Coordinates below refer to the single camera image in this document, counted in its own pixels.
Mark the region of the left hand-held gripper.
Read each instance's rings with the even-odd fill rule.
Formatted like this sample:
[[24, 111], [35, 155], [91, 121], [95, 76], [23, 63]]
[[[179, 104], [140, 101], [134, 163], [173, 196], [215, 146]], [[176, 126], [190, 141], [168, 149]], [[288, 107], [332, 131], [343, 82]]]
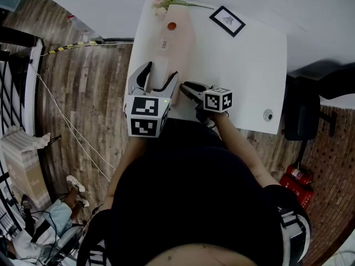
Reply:
[[128, 94], [125, 96], [124, 112], [128, 135], [132, 137], [158, 137], [168, 118], [179, 73], [172, 73], [161, 89], [145, 88], [153, 62], [141, 65], [128, 79]]

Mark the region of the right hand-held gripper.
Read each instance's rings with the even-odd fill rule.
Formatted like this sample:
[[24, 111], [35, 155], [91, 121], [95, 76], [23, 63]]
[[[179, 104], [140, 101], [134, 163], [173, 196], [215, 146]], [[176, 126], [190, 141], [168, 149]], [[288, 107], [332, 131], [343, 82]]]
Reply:
[[207, 122], [212, 112], [223, 113], [232, 107], [232, 91], [229, 89], [213, 88], [202, 83], [186, 81], [180, 85], [180, 90], [198, 104], [196, 118], [200, 122]]

